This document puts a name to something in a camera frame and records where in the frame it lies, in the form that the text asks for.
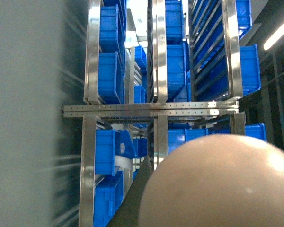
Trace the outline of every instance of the storage bin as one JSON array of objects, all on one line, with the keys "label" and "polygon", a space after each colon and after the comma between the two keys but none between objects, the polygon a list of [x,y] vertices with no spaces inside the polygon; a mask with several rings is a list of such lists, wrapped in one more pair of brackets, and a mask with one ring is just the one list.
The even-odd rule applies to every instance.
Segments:
[{"label": "storage bin", "polygon": [[184,38],[182,1],[165,1],[167,44],[180,44]]},{"label": "storage bin", "polygon": [[[246,96],[261,89],[260,64],[257,45],[240,48],[243,95]],[[226,59],[214,67],[196,86],[197,91],[204,90],[209,83],[214,83],[198,96],[198,101],[216,100],[228,92]]]},{"label": "storage bin", "polygon": [[257,45],[240,48],[243,93],[247,96],[261,89],[260,61]]},{"label": "storage bin", "polygon": [[99,54],[98,93],[106,104],[124,103],[124,80],[118,53]]},{"label": "storage bin", "polygon": [[186,85],[185,45],[167,45],[167,86],[168,101],[180,93]]},{"label": "storage bin", "polygon": [[185,143],[185,129],[168,130],[169,154]]},{"label": "storage bin", "polygon": [[[230,129],[210,130],[209,134],[230,134]],[[267,141],[266,127],[264,124],[253,124],[245,126],[245,135],[254,137],[260,140]]]},{"label": "storage bin", "polygon": [[141,73],[146,75],[147,72],[147,56],[142,46],[135,47],[135,57],[136,63],[140,67]]},{"label": "storage bin", "polygon": [[186,86],[181,90],[179,95],[174,99],[174,103],[191,102],[191,83],[190,76],[187,76]]},{"label": "storage bin", "polygon": [[100,46],[105,53],[114,53],[117,51],[120,61],[124,65],[125,31],[122,28],[119,17],[118,7],[101,7]]},{"label": "storage bin", "polygon": [[136,170],[136,171],[133,172],[133,180],[136,179],[137,174],[138,174],[138,170]]},{"label": "storage bin", "polygon": [[245,127],[245,134],[260,140],[267,141],[266,127],[264,124],[253,124]]},{"label": "storage bin", "polygon": [[134,86],[134,103],[145,103],[146,91],[142,85]]},{"label": "storage bin", "polygon": [[147,94],[147,74],[142,75],[142,86],[145,89],[145,92]]},{"label": "storage bin", "polygon": [[115,155],[120,155],[120,133],[116,130],[96,131],[95,174],[115,175]]},{"label": "storage bin", "polygon": [[137,152],[137,158],[143,158],[147,156],[147,139],[146,138],[133,139],[133,146]]},{"label": "storage bin", "polygon": [[106,176],[95,188],[94,227],[105,227],[119,209],[124,197],[124,175]]},{"label": "storage bin", "polygon": [[116,6],[118,5],[120,20],[123,25],[124,31],[126,31],[126,16],[127,16],[127,8],[126,3],[127,0],[103,0],[104,6]]},{"label": "storage bin", "polygon": [[185,142],[208,135],[208,129],[190,129],[185,130]]},{"label": "storage bin", "polygon": [[236,0],[240,39],[252,28],[250,0]]},{"label": "storage bin", "polygon": [[168,129],[190,129],[190,124],[188,123],[170,123],[168,124]]},{"label": "storage bin", "polygon": [[133,147],[133,141],[128,130],[120,131],[120,142],[121,142],[121,156],[133,159],[137,157],[136,149]]}]

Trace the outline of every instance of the gray wall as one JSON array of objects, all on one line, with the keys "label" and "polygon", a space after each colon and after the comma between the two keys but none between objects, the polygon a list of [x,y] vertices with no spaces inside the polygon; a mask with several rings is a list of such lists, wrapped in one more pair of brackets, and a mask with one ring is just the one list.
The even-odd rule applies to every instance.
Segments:
[{"label": "gray wall", "polygon": [[0,0],[0,227],[77,225],[87,6]]}]

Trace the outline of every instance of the ceiling light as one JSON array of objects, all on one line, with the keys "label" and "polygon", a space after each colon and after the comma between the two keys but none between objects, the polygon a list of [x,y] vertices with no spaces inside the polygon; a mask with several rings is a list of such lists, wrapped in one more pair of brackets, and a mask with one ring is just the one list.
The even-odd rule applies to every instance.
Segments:
[{"label": "ceiling light", "polygon": [[284,23],[279,27],[279,29],[267,40],[264,44],[264,50],[268,50],[272,45],[274,45],[282,36],[284,35]]}]

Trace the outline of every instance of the metal shelving rack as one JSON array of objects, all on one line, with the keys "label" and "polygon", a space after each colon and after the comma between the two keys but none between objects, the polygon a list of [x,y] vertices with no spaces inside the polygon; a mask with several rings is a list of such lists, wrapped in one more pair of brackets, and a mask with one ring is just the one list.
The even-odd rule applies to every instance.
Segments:
[{"label": "metal shelving rack", "polygon": [[[191,12],[197,0],[189,1],[189,23]],[[234,29],[238,25],[232,20],[236,17],[233,0],[222,0],[224,39],[228,63],[229,99],[226,101],[166,103],[167,100],[167,55],[165,1],[148,0],[148,101],[146,104],[133,103],[133,86],[136,72],[134,48],[131,49],[130,67],[126,79],[128,86],[125,94],[126,104],[101,104],[98,95],[98,64],[100,9],[101,0],[89,0],[89,18],[87,29],[86,72],[84,86],[84,101],[87,105],[65,106],[63,116],[66,118],[83,118],[80,210],[79,226],[93,226],[95,181],[95,148],[96,129],[99,123],[102,128],[110,128],[111,124],[128,125],[148,123],[148,155],[155,166],[168,154],[168,122],[189,122],[194,127],[207,127],[217,122],[215,127],[226,125],[231,133],[245,134],[245,115],[239,113],[239,102],[242,97],[242,80],[240,72],[239,40]],[[192,29],[190,31],[190,46],[193,45]],[[195,73],[191,62],[192,75]]]}]

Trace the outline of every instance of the stainless steel frame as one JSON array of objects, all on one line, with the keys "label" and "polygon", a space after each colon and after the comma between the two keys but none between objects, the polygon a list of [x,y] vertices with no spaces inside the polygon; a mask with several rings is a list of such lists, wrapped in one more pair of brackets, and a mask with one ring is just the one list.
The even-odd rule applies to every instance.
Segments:
[{"label": "stainless steel frame", "polygon": [[154,119],[154,154],[157,157],[158,166],[168,155],[168,117],[166,114],[158,114]]},{"label": "stainless steel frame", "polygon": [[93,226],[97,117],[83,117],[79,227]]},{"label": "stainless steel frame", "polygon": [[152,2],[153,76],[149,80],[149,88],[153,89],[154,102],[165,103],[168,98],[165,1],[153,0]]},{"label": "stainless steel frame", "polygon": [[245,136],[245,113],[230,114],[231,134]]},{"label": "stainless steel frame", "polygon": [[129,74],[129,104],[134,103],[134,76],[135,76],[135,50],[136,48],[133,46],[131,48],[131,64],[130,64],[130,74]]},{"label": "stainless steel frame", "polygon": [[84,83],[84,101],[87,104],[99,103],[100,12],[101,0],[89,0]]},{"label": "stainless steel frame", "polygon": [[[189,0],[189,27],[191,30],[192,14],[198,0]],[[220,116],[228,117],[231,133],[245,134],[245,115],[239,113],[238,97],[242,97],[242,79],[240,72],[240,49],[238,39],[238,25],[236,19],[236,5],[233,0],[219,0],[222,5],[224,24],[225,53],[220,53],[214,62],[217,64],[221,58],[227,58],[229,93],[228,101],[223,102],[189,102],[189,103],[166,103],[168,98],[167,88],[167,44],[166,44],[166,18],[165,1],[148,0],[148,101],[146,104],[134,104],[134,84],[141,83],[139,67],[134,62],[135,48],[131,48],[131,61],[126,75],[126,104],[102,105],[98,95],[98,59],[101,47],[99,46],[100,32],[100,8],[101,0],[89,0],[89,18],[87,29],[86,69],[84,84],[84,101],[92,105],[65,106],[63,116],[66,118],[83,118],[82,154],[81,154],[81,181],[80,181],[80,206],[79,226],[93,226],[94,193],[95,193],[95,149],[96,129],[102,122],[101,128],[107,128],[108,124],[148,123],[148,155],[154,169],[156,165],[168,155],[168,122],[191,122],[192,125],[200,126],[203,122],[209,124],[216,121]],[[199,39],[196,29],[190,31],[190,48],[195,44],[194,38]],[[194,86],[194,53],[191,51],[192,71],[192,94],[193,101],[197,94]],[[208,71],[204,70],[199,76],[202,77]],[[132,178],[131,170],[126,170],[126,190],[130,186]]]},{"label": "stainless steel frame", "polygon": [[228,69],[229,98],[243,97],[236,1],[222,0],[224,40]]},{"label": "stainless steel frame", "polygon": [[172,109],[235,109],[238,101],[188,102],[188,103],[144,103],[113,105],[66,105],[64,112],[80,111],[139,111],[139,110],[172,110]]}]

